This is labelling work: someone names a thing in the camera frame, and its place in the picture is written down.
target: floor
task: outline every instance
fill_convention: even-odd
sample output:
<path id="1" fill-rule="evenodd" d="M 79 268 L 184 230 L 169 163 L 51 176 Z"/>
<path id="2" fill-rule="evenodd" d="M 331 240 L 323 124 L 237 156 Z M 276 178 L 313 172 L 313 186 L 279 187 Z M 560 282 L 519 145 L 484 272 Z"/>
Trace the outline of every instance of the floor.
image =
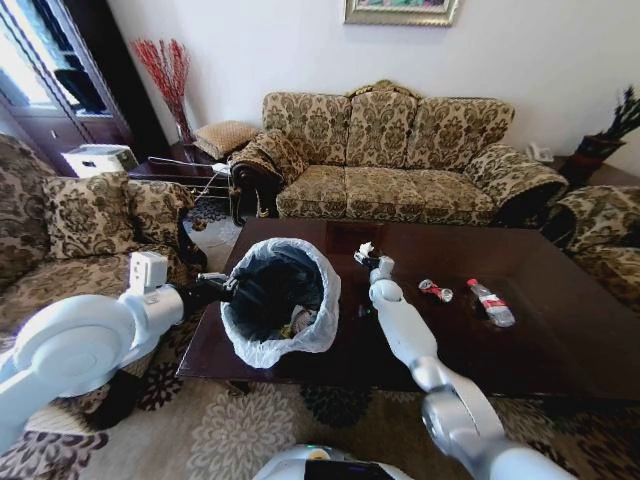
<path id="1" fill-rule="evenodd" d="M 200 206 L 199 214 L 209 224 L 190 235 L 207 253 L 209 269 L 220 270 L 240 229 L 215 206 Z M 0 478 L 242 480 L 273 454 L 305 442 L 393 464 L 416 479 L 469 478 L 429 440 L 418 394 L 255 384 L 249 395 L 235 397 L 215 382 L 176 378 L 196 325 L 197 317 L 166 335 L 129 418 L 91 436 L 28 432 L 0 457 Z M 574 475 L 640 478 L 640 409 L 492 403 L 511 438 Z"/>

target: white wall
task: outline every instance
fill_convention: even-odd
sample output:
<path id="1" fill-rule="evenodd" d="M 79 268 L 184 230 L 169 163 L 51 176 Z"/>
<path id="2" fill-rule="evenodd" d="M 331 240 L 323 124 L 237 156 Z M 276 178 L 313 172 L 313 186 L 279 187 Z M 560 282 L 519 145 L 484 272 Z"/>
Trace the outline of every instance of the white wall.
<path id="1" fill-rule="evenodd" d="M 344 25 L 344 3 L 109 0 L 126 40 L 175 37 L 187 46 L 194 127 L 259 125 L 269 91 L 344 93 L 388 78 L 425 95 L 507 100 L 516 106 L 507 142 L 568 154 L 608 126 L 624 87 L 640 87 L 638 0 L 464 0 L 449 29 Z M 169 112 L 142 77 L 175 140 Z M 609 163 L 640 175 L 634 137 Z"/>

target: white trash bag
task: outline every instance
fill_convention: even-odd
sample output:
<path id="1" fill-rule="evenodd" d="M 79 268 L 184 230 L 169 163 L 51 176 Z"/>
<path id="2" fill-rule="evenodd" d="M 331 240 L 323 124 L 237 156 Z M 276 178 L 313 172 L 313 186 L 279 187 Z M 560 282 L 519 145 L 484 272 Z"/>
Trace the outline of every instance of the white trash bag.
<path id="1" fill-rule="evenodd" d="M 245 363 L 270 368 L 285 353 L 331 347 L 338 330 L 340 277 L 312 244 L 296 238 L 256 243 L 229 279 L 238 287 L 231 302 L 220 304 L 220 312 L 236 355 Z"/>

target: potted plant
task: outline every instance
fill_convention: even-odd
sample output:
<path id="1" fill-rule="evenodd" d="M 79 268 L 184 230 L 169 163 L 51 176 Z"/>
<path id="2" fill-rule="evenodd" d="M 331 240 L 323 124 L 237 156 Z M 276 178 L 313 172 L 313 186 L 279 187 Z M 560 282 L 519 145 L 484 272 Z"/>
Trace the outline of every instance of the potted plant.
<path id="1" fill-rule="evenodd" d="M 623 99 L 618 101 L 611 127 L 605 132 L 585 136 L 575 153 L 560 169 L 560 173 L 572 186 L 584 185 L 593 172 L 625 144 L 622 138 L 638 127 L 640 99 L 635 97 L 633 86 L 630 86 L 625 90 Z"/>
<path id="2" fill-rule="evenodd" d="M 134 40 L 131 45 L 173 115 L 178 140 L 183 145 L 190 145 L 193 142 L 193 135 L 184 111 L 189 54 L 184 45 L 173 38 L 169 41 L 169 45 L 164 40 L 160 40 L 159 43 L 158 47 L 151 40 Z"/>

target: sofa cushion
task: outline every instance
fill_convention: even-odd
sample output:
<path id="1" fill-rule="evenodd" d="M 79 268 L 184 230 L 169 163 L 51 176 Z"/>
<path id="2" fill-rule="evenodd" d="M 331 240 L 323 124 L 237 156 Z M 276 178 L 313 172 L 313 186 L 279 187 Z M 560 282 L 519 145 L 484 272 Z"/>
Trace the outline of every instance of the sofa cushion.
<path id="1" fill-rule="evenodd" d="M 425 201 L 421 222 L 486 225 L 493 218 L 496 208 L 491 197 L 464 175 L 442 170 L 409 170 L 407 173 Z"/>
<path id="2" fill-rule="evenodd" d="M 311 165 L 276 197 L 283 217 L 340 218 L 347 208 L 344 168 Z"/>
<path id="3" fill-rule="evenodd" d="M 43 181 L 45 218 L 53 258 L 80 258 L 135 250 L 126 173 Z"/>
<path id="4" fill-rule="evenodd" d="M 0 134 L 0 292 L 49 251 L 41 181 L 53 175 L 25 144 Z"/>
<path id="5" fill-rule="evenodd" d="M 183 285 L 188 272 L 175 250 L 166 245 L 138 245 L 142 251 L 166 255 L 169 282 Z M 118 297 L 128 287 L 129 255 L 54 260 L 41 263 L 4 292 L 0 301 L 0 339 L 9 348 L 22 324 L 38 310 L 67 297 L 99 294 Z"/>
<path id="6" fill-rule="evenodd" d="M 353 97 L 347 166 L 404 167 L 417 104 L 415 98 L 391 91 Z"/>
<path id="7" fill-rule="evenodd" d="M 246 145 L 257 133 L 258 129 L 248 123 L 227 120 L 205 125 L 193 132 L 196 137 L 194 145 L 220 160 L 236 148 Z"/>
<path id="8" fill-rule="evenodd" d="M 493 98 L 424 98 L 407 146 L 407 168 L 462 171 L 483 148 L 502 139 L 511 105 Z"/>
<path id="9" fill-rule="evenodd" d="M 269 157 L 286 185 L 291 185 L 309 166 L 282 130 L 259 133 L 251 143 Z"/>
<path id="10" fill-rule="evenodd" d="M 180 221 L 186 211 L 195 206 L 186 187 L 171 182 L 129 180 L 125 193 L 135 239 L 179 249 Z"/>
<path id="11" fill-rule="evenodd" d="M 264 98 L 265 130 L 282 130 L 312 165 L 344 165 L 351 117 L 340 95 L 274 92 Z"/>
<path id="12" fill-rule="evenodd" d="M 574 260 L 621 303 L 640 314 L 640 248 L 596 245 Z"/>
<path id="13" fill-rule="evenodd" d="M 391 168 L 347 167 L 347 217 L 415 222 L 424 199 L 407 172 Z"/>

